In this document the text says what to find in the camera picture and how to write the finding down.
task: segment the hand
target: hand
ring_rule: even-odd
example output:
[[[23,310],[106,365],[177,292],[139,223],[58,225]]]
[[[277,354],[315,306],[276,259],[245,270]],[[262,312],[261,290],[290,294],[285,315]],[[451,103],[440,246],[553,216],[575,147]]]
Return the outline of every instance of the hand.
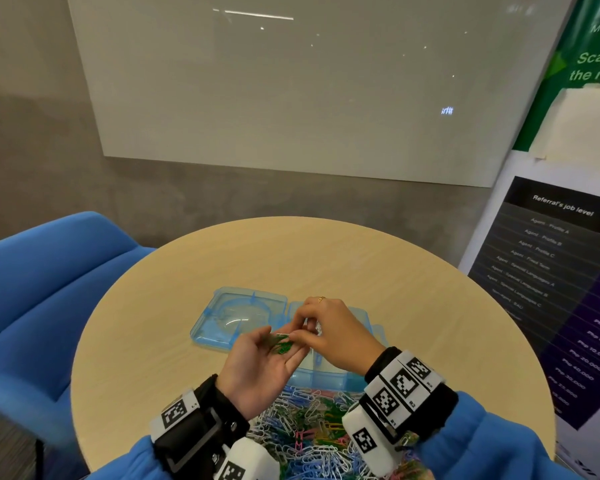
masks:
[[[302,328],[304,319],[293,320],[277,330],[290,333]],[[233,344],[216,387],[248,421],[272,405],[309,354],[309,347],[294,344],[286,354],[271,352],[267,338],[270,326],[243,333]]]
[[[297,309],[293,322],[308,318],[308,330],[296,330],[289,340],[307,345],[323,355],[336,367],[364,376],[384,352],[384,345],[369,333],[341,299],[309,297]],[[322,334],[312,333],[315,322],[320,323]]]

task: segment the green poster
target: green poster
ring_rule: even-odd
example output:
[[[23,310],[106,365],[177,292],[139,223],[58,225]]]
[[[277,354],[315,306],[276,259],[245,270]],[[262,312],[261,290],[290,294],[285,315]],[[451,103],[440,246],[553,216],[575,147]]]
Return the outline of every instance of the green poster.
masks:
[[[513,149],[529,151],[562,88],[592,83],[600,84],[600,0],[578,0]]]

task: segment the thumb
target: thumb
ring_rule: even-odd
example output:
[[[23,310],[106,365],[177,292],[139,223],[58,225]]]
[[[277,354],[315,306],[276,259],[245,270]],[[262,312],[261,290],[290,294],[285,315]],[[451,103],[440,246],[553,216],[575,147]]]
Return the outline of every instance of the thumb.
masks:
[[[300,345],[307,345],[317,352],[320,352],[326,345],[324,337],[319,337],[308,330],[296,330],[291,332],[289,334],[289,340]]]

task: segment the left hand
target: left hand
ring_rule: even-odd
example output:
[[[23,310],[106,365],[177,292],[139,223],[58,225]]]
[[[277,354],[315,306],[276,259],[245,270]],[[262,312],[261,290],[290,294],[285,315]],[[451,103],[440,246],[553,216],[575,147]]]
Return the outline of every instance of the left hand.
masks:
[[[291,333],[303,327],[304,319],[294,320],[276,333]],[[216,387],[248,421],[272,405],[309,354],[309,347],[294,344],[286,354],[271,352],[267,338],[270,326],[243,333],[233,344]]]

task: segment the right hand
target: right hand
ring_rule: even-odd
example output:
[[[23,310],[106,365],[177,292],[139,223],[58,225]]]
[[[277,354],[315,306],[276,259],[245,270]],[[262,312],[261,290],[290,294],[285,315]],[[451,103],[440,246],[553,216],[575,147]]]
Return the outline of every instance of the right hand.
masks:
[[[384,352],[384,345],[369,333],[341,299],[311,296],[304,301],[293,322],[308,319],[307,330],[296,330],[289,340],[306,345],[336,367],[364,376]],[[312,333],[315,322],[320,323],[322,334]]]

